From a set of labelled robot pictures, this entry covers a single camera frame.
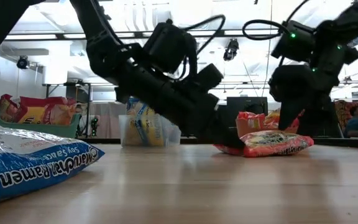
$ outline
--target security camera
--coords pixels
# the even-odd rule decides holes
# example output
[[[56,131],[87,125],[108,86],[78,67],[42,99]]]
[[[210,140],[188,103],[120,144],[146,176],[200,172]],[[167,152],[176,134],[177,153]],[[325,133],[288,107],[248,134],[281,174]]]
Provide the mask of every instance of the security camera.
[[[233,60],[237,55],[237,51],[239,50],[239,43],[237,39],[231,39],[226,49],[224,50],[223,60],[230,61]]]
[[[28,60],[28,56],[20,56],[20,58],[17,61],[16,66],[19,69],[28,69],[30,67],[30,62]]]

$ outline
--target green bin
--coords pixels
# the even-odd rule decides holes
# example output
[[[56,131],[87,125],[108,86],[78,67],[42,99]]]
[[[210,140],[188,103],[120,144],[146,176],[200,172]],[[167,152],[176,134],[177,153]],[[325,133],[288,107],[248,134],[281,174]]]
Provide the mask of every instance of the green bin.
[[[54,134],[64,138],[75,138],[78,123],[80,122],[80,115],[74,114],[71,123],[68,126],[51,125],[51,124],[17,124],[9,123],[0,119],[0,126],[5,128],[23,129],[29,131],[38,131],[41,133]]]

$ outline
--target clear plastic container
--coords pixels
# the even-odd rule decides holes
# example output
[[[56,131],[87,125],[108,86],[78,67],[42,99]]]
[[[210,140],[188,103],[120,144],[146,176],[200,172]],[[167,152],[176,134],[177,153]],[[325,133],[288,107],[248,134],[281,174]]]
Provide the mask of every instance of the clear plastic container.
[[[168,147],[180,144],[181,131],[156,115],[119,115],[122,146]]]

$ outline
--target blue ramen package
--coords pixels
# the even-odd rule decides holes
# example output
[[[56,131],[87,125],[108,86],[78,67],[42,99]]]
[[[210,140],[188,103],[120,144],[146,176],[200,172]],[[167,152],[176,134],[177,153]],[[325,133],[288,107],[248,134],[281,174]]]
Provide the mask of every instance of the blue ramen package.
[[[125,138],[123,146],[164,146],[166,135],[163,117],[136,98],[127,102]]]
[[[103,155],[77,139],[0,127],[0,200],[63,182]]]

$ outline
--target wooden tabletop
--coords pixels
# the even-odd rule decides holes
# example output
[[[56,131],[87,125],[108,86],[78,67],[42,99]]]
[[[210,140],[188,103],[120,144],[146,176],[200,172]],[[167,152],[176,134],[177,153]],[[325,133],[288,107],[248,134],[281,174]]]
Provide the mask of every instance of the wooden tabletop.
[[[213,146],[121,149],[0,203],[0,224],[358,223],[358,149],[244,159]]]

